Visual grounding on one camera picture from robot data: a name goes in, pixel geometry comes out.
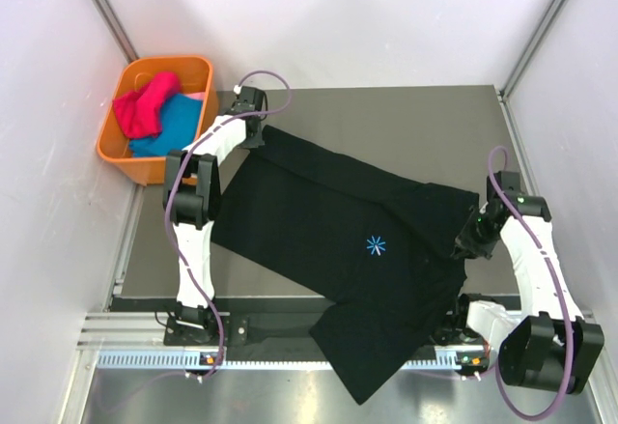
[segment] white wall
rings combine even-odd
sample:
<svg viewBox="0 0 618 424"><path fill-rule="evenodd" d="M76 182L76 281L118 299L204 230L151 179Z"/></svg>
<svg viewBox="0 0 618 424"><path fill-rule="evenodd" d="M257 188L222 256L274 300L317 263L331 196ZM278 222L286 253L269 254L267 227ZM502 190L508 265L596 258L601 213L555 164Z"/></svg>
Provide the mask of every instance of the white wall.
<svg viewBox="0 0 618 424"><path fill-rule="evenodd" d="M95 142L125 62L90 0L0 2L0 421L46 424L123 229Z"/></svg>
<svg viewBox="0 0 618 424"><path fill-rule="evenodd" d="M226 89L261 68L297 88L501 86L548 1L111 0L138 52L202 53Z"/></svg>
<svg viewBox="0 0 618 424"><path fill-rule="evenodd" d="M570 0L512 99L570 289L618 367L618 0Z"/></svg>

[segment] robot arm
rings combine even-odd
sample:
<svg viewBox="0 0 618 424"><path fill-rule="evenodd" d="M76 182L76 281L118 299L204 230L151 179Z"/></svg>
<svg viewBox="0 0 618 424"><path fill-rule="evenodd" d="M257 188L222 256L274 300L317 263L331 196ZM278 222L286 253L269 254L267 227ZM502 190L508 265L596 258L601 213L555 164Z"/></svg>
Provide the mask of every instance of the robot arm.
<svg viewBox="0 0 618 424"><path fill-rule="evenodd" d="M549 258L569 311L575 356L568 393L586 384L604 344L601 327L583 320L569 293L551 238L548 206L542 197L520 190L520 175L500 172L498 183L542 245L539 249L496 196L488 179L488 203L474 211L456 239L458 257L490 258L499 240L506 245L520 289L521 314L514 318L497 303L471 301L466 324L499 348L502 379L510 385L558 390L564 373L565 329L556 288L548 271Z"/></svg>
<svg viewBox="0 0 618 424"><path fill-rule="evenodd" d="M218 165L235 147L247 149L264 144L262 119L258 115L234 119L234 115L261 111L265 93L251 87L237 87L237 98L225 115L218 116L212 126L195 143L209 136L193 152L171 209L171 219L178 246L188 261L193 276L210 299L214 298L211 281L211 231L219 212L221 188ZM195 145L172 151L166 157L163 208L167 207L172 185L179 174L184 156ZM214 322L204 298L192 283L184 263L179 260L180 286L176 319L190 326L209 330Z"/></svg>

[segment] gray table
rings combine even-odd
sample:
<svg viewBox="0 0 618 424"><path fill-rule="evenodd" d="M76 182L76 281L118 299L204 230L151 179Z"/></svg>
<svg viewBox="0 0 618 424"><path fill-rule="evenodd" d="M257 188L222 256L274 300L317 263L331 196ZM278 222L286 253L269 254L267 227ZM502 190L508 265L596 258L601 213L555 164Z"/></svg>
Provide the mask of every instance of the gray table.
<svg viewBox="0 0 618 424"><path fill-rule="evenodd" d="M281 93L269 92L271 106ZM222 106L230 95L222 98ZM474 190L485 197L490 149L512 151L493 87L324 89L295 91L292 107L268 122L332 151L423 182ZM245 157L234 152L221 167L227 184ZM162 226L160 187L143 191L142 210L128 262L124 297L175 297L178 263ZM307 289L223 248L212 250L212 277L219 296L302 296ZM466 264L464 289L513 294L517 285L508 255L498 245L489 262ZM97 371L84 423L516 423L493 377L482 382L441 381L400 371L359 407L332 371L222 371L200 386L169 378L155 382L113 414L107 406L159 374ZM546 392L510 389L516 403L538 412ZM547 423L600 422L586 388L569 397Z"/></svg>
<svg viewBox="0 0 618 424"><path fill-rule="evenodd" d="M268 92L270 106L284 93ZM221 107L231 101L223 94ZM421 182L477 191L485 198L487 155L498 144L513 151L492 86L308 89L294 91L291 107L267 122L334 152ZM227 185L246 157L234 151L221 165ZM176 256L163 231L161 188L146 187L122 297L175 297ZM217 295L306 296L313 293L239 255L212 246ZM464 289L515 294L509 257L498 245L489 262L466 264Z"/></svg>

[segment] teal cloth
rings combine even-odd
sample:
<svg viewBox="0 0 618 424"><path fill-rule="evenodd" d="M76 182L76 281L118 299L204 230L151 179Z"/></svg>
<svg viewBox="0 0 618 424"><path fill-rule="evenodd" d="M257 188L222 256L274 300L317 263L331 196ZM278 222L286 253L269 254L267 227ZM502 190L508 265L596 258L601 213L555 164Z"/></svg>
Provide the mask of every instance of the teal cloth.
<svg viewBox="0 0 618 424"><path fill-rule="evenodd" d="M166 156L171 150L181 150L195 138L200 122L202 101L176 94L161 107L161 126L158 137L142 137L128 142L133 156Z"/></svg>

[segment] pink towel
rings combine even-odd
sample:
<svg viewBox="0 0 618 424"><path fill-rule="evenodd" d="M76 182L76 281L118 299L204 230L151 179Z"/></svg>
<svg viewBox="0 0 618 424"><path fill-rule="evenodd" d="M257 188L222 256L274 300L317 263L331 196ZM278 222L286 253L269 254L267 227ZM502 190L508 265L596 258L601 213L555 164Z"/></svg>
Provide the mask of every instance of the pink towel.
<svg viewBox="0 0 618 424"><path fill-rule="evenodd" d="M184 94L184 96L187 96L190 99L196 99L196 100L204 100L204 96L206 95L206 93L191 93L191 94Z"/></svg>
<svg viewBox="0 0 618 424"><path fill-rule="evenodd" d="M129 139L159 136L163 103L178 93L181 81L175 73L162 71L139 91L129 91L112 105L118 125Z"/></svg>

